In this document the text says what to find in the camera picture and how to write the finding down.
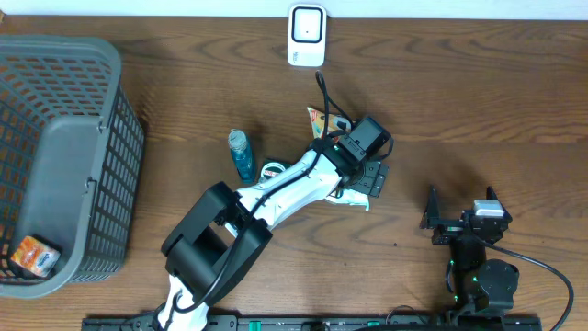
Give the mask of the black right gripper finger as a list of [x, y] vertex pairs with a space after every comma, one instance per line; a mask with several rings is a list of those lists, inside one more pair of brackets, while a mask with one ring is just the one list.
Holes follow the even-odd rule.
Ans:
[[511, 222], [513, 217], [508, 212], [506, 207], [500, 202], [492, 187], [486, 188], [486, 199], [490, 201], [490, 207], [485, 212], [487, 217], [502, 218], [507, 222]]
[[434, 229], [441, 223], [440, 210], [438, 206], [437, 191], [433, 185], [429, 187], [427, 202], [424, 214], [420, 221], [421, 229]]

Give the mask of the yellow snack bag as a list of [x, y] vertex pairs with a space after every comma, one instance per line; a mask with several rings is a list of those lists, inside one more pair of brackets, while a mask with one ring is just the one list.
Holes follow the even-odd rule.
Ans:
[[[325, 114], [317, 109], [307, 107], [311, 120], [311, 130], [314, 138], [322, 138], [324, 134]], [[351, 122], [341, 115], [330, 115], [327, 133], [334, 131], [351, 131]]]

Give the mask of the light teal wipes packet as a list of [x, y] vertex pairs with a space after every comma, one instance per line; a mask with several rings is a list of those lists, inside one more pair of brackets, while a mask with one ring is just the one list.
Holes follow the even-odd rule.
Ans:
[[328, 195], [325, 200], [332, 204], [360, 206], [369, 211], [369, 196], [353, 189], [337, 189]]

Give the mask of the small dark green box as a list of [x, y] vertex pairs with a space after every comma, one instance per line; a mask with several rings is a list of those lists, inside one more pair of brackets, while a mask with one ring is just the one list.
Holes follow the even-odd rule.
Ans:
[[265, 159], [260, 170], [258, 182], [264, 183], [267, 180], [278, 176], [291, 167], [290, 163], [278, 161], [275, 159]]

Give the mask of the teal liquid bottle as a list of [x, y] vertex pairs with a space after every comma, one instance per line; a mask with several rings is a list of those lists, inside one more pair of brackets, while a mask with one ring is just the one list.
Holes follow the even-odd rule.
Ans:
[[228, 136], [228, 145], [232, 160], [240, 179], [245, 184], [254, 183], [256, 163], [252, 145], [244, 131], [232, 129]]

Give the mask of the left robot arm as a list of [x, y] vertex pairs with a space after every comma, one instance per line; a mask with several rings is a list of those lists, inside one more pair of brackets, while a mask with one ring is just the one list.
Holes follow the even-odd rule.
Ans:
[[301, 159], [276, 177], [231, 190], [207, 189], [164, 240], [170, 292], [154, 320], [161, 330], [202, 330], [209, 308], [250, 270], [273, 229], [303, 207], [373, 176], [365, 192], [378, 196], [382, 160], [393, 138], [365, 117], [350, 131], [326, 132]]

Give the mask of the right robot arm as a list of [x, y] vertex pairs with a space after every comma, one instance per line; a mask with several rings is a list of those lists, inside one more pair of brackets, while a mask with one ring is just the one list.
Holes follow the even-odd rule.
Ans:
[[431, 229], [434, 245], [447, 245], [446, 286], [454, 295], [455, 306], [445, 312], [445, 320], [457, 325], [474, 316], [500, 318], [514, 307], [518, 268], [501, 259], [488, 259], [486, 250], [503, 238], [512, 217], [491, 187], [484, 200], [461, 212], [457, 219], [441, 215], [437, 191], [429, 189], [422, 229]]

